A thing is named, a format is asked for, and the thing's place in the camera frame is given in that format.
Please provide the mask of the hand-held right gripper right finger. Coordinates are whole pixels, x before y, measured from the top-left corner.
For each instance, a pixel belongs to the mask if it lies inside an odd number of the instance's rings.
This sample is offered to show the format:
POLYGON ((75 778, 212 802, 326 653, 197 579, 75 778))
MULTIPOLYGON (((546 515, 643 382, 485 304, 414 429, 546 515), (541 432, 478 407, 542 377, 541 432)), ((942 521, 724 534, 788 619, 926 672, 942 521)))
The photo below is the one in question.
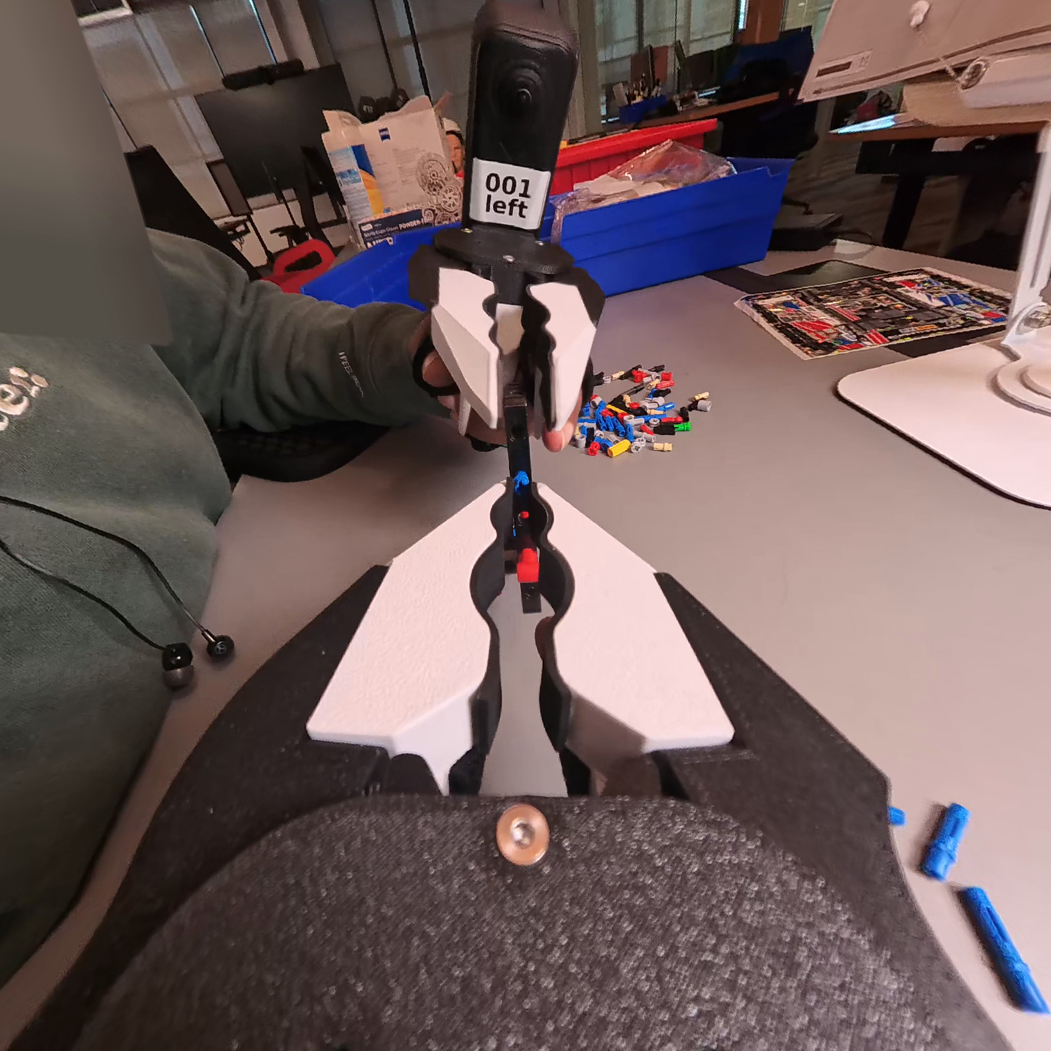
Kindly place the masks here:
POLYGON ((735 729, 655 569, 544 483, 534 488, 557 665, 540 714, 569 794, 623 761, 729 745, 735 729))

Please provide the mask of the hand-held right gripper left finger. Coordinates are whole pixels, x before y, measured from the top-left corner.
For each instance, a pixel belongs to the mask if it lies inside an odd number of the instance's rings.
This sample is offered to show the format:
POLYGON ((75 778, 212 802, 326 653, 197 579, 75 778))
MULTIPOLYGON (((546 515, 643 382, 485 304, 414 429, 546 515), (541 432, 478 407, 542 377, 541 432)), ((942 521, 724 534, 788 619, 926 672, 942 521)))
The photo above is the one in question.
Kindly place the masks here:
POLYGON ((504 486, 387 566, 306 723, 317 742, 415 755, 441 794, 469 792, 503 707, 489 609, 504 588, 504 486))

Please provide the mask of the black lego frame assembly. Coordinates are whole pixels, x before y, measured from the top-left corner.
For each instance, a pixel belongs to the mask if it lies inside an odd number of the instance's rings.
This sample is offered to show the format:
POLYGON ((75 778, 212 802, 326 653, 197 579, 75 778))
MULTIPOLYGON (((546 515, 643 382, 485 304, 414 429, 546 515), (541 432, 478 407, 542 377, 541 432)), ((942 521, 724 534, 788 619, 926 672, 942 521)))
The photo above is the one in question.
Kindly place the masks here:
POLYGON ((506 545, 506 566, 514 568, 520 588, 522 611, 526 614, 538 614, 541 611, 540 555, 531 518, 533 482, 527 501, 515 499, 512 482, 514 474, 519 470, 528 471, 533 479, 529 406, 526 390, 518 382, 506 385, 503 408, 511 491, 510 539, 506 545))

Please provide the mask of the person's left forearm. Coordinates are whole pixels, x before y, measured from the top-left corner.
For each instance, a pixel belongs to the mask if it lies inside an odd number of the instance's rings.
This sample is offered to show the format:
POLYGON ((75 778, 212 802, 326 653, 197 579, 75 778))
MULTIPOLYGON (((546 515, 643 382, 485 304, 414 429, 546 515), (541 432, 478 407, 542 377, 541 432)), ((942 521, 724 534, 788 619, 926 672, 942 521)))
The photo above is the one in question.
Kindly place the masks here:
POLYGON ((211 427, 398 427, 448 415, 413 374, 419 311, 282 292, 198 241, 147 236, 172 331, 154 352, 211 427))

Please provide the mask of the pile of small lego pieces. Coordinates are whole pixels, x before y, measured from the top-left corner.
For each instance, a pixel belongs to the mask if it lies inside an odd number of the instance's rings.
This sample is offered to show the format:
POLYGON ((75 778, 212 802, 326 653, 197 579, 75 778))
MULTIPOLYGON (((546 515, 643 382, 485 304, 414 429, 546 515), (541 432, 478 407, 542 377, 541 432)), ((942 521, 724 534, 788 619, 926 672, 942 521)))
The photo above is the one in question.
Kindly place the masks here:
POLYGON ((692 419, 713 407, 708 391, 680 388, 675 372, 661 363, 596 371, 584 393, 571 446, 609 459, 671 453, 675 438, 691 433, 692 419))

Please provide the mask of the lego instruction booklet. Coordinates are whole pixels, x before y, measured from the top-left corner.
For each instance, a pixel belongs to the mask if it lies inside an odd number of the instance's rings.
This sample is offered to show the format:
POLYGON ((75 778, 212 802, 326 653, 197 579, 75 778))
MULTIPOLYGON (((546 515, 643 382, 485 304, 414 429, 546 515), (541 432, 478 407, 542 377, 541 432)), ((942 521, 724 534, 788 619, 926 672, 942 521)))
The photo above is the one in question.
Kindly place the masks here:
POLYGON ((1009 320, 1002 290, 943 270, 883 271, 749 294, 736 307, 802 360, 940 336, 984 334, 1009 320))
POLYGON ((1048 1, 836 1, 802 101, 903 86, 928 124, 1049 121, 1048 1))

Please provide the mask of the person's left hand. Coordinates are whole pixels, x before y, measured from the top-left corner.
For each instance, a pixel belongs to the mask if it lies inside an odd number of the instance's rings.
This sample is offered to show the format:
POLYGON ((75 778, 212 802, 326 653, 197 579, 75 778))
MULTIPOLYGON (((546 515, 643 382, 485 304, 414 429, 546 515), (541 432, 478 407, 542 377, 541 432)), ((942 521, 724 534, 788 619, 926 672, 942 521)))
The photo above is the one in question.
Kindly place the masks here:
MULTIPOLYGON (((466 426, 459 427, 461 415, 461 395, 459 387, 456 387, 452 374, 447 369, 440 355, 434 348, 431 339, 431 314, 425 312, 423 320, 417 325, 410 339, 409 348, 412 353, 412 371, 414 382, 432 399, 437 401, 444 413, 452 420, 454 427, 461 436, 470 440, 482 444, 493 444, 494 446, 504 446, 504 427, 490 428, 480 415, 471 407, 466 408, 466 426)), ((576 419, 579 415, 582 404, 590 397, 592 389, 590 384, 592 375, 585 372, 585 380, 577 392, 574 409, 564 426, 559 429, 550 429, 542 423, 537 413, 530 415, 531 433, 539 437, 547 451, 559 452, 566 448, 574 437, 576 419)))

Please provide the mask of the blue plastic bin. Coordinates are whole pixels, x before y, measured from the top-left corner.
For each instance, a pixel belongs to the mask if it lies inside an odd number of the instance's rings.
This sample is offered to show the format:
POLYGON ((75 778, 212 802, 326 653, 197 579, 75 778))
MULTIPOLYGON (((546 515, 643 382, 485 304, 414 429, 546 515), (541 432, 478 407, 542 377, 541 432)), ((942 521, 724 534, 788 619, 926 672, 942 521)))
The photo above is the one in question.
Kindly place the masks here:
POLYGON ((409 288, 409 263, 419 244, 382 243, 330 267, 298 292, 349 308, 379 303, 423 310, 409 288))
POLYGON ((730 162, 734 176, 570 213, 558 241, 607 296, 759 261, 794 160, 730 162))

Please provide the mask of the red plastic bin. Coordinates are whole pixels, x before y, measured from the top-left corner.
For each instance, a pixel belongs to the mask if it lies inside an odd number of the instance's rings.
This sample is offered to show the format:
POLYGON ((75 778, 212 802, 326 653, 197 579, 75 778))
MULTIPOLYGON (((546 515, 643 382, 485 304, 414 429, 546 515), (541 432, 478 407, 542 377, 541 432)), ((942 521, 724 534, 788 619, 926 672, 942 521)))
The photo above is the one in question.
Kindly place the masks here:
POLYGON ((715 131, 716 118, 628 130, 586 142, 565 144, 560 148, 549 195, 571 192, 577 185, 607 174, 628 160, 655 146, 672 141, 701 148, 704 138, 715 131))

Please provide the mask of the white printed carton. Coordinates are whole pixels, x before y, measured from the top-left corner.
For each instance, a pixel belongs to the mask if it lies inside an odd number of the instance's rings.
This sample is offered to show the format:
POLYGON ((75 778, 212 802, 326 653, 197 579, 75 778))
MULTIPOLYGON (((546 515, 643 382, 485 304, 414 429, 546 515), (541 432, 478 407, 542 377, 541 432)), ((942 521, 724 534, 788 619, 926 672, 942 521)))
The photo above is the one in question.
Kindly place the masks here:
POLYGON ((356 246, 460 221, 463 180, 455 174, 440 115, 426 96, 368 123, 331 109, 324 118, 322 144, 356 246))

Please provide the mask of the black knit cloth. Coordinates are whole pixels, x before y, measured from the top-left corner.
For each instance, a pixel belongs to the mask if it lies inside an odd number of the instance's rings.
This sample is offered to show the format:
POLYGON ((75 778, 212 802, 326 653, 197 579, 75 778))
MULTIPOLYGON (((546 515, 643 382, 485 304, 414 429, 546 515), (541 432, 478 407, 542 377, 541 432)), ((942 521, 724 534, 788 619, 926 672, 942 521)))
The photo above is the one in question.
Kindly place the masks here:
POLYGON ((389 430, 358 421, 327 421, 280 432, 226 428, 212 431, 212 439, 231 485, 245 476, 301 482, 341 469, 389 430))

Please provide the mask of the black chair back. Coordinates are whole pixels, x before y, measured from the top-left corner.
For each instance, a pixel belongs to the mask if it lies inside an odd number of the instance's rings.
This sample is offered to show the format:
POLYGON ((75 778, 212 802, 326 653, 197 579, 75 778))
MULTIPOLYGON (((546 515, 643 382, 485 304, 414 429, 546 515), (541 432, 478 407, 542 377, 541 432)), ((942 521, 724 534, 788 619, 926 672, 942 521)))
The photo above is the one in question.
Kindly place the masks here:
POLYGON ((198 203, 153 146, 124 153, 138 205, 149 229, 165 231, 215 248, 232 259, 251 281, 257 269, 233 245, 230 236, 198 203))

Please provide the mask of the wooden standing desk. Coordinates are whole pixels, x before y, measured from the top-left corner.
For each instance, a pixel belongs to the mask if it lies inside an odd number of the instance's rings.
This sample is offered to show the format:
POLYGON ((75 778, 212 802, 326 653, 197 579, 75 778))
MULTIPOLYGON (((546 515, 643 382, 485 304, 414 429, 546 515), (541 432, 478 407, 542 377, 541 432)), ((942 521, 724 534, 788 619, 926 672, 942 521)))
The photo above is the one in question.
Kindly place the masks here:
POLYGON ((1038 128, 1034 121, 937 127, 894 114, 840 127, 827 140, 860 145, 857 176, 897 177, 881 245, 898 250, 905 245, 928 178, 1034 177, 1049 152, 1048 131, 1049 126, 1038 128))

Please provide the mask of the black wired earphones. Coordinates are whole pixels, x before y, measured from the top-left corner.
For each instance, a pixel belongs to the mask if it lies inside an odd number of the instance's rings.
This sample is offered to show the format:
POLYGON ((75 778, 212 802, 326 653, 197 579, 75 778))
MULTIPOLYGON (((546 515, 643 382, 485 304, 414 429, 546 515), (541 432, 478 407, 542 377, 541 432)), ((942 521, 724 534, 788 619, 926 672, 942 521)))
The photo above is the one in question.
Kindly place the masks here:
MULTIPOLYGON (((235 644, 232 637, 225 634, 217 634, 203 624, 195 614, 191 613, 190 607, 188 607, 181 596, 177 594, 174 585, 168 580, 160 566, 154 563, 151 555, 149 555, 143 547, 136 544, 132 540, 114 533, 112 531, 108 531, 81 519, 74 518, 73 516, 53 510, 49 507, 33 503, 28 500, 2 495, 1 504, 54 519, 70 526, 81 532, 86 532, 103 540, 110 541, 116 545, 123 547, 125 550, 130 552, 138 559, 138 561, 146 568, 147 571, 149 571, 149 573, 153 576, 154 581, 161 585, 163 592, 176 605, 177 611, 182 614, 185 620, 189 621, 191 626, 195 630, 195 633, 203 638, 205 641, 206 656, 209 660, 212 663, 222 664, 233 658, 235 644)), ((89 588, 79 585, 74 582, 73 579, 34 562, 32 559, 11 547, 5 538, 1 539, 1 550, 4 555, 7 555, 11 560, 22 569, 28 571, 33 574, 33 576, 47 582, 50 585, 63 588, 63 590, 73 593, 73 595, 79 596, 80 598, 91 603, 95 607, 105 611, 106 614, 109 614, 119 624, 122 625, 123 628, 125 628, 127 633, 138 639, 138 641, 148 646, 150 650, 154 650, 160 655, 162 678, 168 691, 184 691, 191 686, 194 678, 194 657, 193 651, 188 642, 176 641, 170 643, 161 643, 152 639, 144 631, 133 624, 133 622, 125 616, 123 611, 115 607, 112 603, 94 593, 89 588)))

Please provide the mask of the black wall monitor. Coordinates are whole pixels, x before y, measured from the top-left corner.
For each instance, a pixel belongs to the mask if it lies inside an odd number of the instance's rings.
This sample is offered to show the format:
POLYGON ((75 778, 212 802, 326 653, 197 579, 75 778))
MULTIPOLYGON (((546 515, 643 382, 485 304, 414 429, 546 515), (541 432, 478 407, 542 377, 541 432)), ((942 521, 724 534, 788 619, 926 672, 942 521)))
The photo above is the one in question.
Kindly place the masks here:
POLYGON ((352 98, 339 64, 273 83, 221 88, 195 103, 239 191, 247 199, 275 187, 296 190, 308 177, 304 148, 326 160, 325 111, 351 112, 352 98))

